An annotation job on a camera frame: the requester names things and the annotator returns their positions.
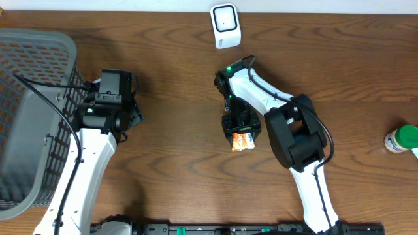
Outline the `small orange snack box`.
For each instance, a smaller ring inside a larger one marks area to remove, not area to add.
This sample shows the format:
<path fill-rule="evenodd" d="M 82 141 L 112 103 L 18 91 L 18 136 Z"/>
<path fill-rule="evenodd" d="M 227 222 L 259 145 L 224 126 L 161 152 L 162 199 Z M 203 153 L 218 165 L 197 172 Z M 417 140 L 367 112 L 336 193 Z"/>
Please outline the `small orange snack box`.
<path fill-rule="evenodd" d="M 233 133 L 232 151 L 244 151 L 254 147 L 255 143 L 250 133 Z"/>

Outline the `green lid jar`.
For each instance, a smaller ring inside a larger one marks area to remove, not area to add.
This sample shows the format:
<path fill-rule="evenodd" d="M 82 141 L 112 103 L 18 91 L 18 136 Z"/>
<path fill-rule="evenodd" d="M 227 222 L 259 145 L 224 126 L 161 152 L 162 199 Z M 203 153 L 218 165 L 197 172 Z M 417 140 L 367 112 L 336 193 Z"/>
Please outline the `green lid jar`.
<path fill-rule="evenodd" d="M 385 147 L 393 153 L 402 153 L 417 147 L 417 127 L 404 125 L 384 138 Z"/>

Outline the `light green tissue pack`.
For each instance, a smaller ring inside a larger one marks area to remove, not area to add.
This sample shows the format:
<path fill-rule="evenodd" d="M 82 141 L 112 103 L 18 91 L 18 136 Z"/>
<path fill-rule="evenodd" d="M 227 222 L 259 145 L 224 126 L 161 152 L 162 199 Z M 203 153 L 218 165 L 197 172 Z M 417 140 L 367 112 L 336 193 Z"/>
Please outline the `light green tissue pack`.
<path fill-rule="evenodd" d="M 412 148 L 411 151 L 414 154 L 414 156 L 418 159 L 418 148 Z"/>

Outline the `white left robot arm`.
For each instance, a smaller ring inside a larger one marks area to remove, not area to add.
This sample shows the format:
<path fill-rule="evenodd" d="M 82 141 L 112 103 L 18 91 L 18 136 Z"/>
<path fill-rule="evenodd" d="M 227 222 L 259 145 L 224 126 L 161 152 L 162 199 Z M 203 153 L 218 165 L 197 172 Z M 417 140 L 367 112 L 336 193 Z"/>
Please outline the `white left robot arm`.
<path fill-rule="evenodd" d="M 138 78 L 104 69 L 87 85 L 88 95 L 71 122 L 71 144 L 47 212 L 35 234 L 89 234 L 106 166 L 127 130 L 144 120 L 135 101 Z"/>

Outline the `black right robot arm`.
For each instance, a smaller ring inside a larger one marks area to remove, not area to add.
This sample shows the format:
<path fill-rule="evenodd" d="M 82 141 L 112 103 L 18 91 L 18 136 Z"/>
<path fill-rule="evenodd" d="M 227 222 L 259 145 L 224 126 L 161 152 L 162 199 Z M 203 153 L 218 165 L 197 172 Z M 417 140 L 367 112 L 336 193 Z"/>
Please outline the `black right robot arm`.
<path fill-rule="evenodd" d="M 335 234 L 339 218 L 332 207 L 324 166 L 334 152 L 329 130 L 318 118 L 310 98 L 293 96 L 263 80 L 253 64 L 241 59 L 216 72 L 214 85 L 223 95 L 221 124 L 230 145 L 253 144 L 265 120 L 272 152 L 290 170 L 302 202 L 304 222 L 316 234 Z"/>

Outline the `white barcode scanner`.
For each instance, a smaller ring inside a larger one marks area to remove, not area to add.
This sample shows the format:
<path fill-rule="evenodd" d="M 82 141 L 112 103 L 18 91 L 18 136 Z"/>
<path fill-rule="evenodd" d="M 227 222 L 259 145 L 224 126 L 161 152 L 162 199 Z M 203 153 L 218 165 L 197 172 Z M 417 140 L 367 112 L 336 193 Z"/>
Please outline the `white barcode scanner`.
<path fill-rule="evenodd" d="M 236 6 L 232 3 L 215 5 L 210 9 L 210 17 L 217 49 L 238 46 L 242 32 Z"/>

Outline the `dark grey plastic basket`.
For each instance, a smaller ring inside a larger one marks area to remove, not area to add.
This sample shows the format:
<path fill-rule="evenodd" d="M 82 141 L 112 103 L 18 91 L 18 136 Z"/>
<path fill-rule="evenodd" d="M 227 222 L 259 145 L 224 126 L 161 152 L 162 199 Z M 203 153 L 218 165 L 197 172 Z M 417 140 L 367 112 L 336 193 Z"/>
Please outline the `dark grey plastic basket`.
<path fill-rule="evenodd" d="M 74 41 L 58 32 L 1 29 L 1 220 L 49 205 L 67 158 L 71 130 L 21 76 L 67 119 L 86 98 Z"/>

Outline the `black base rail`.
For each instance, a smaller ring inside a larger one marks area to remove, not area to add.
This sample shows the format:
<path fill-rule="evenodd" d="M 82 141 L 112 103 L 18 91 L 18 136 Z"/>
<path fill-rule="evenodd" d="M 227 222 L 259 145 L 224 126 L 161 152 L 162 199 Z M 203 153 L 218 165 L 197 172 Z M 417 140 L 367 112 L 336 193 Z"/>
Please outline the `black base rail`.
<path fill-rule="evenodd" d="M 252 235 L 252 234 L 313 234 L 304 224 L 282 223 L 278 225 L 136 225 L 124 222 L 105 222 L 91 227 L 90 233 L 136 235 Z M 381 225 L 337 224 L 329 232 L 339 235 L 385 235 Z"/>

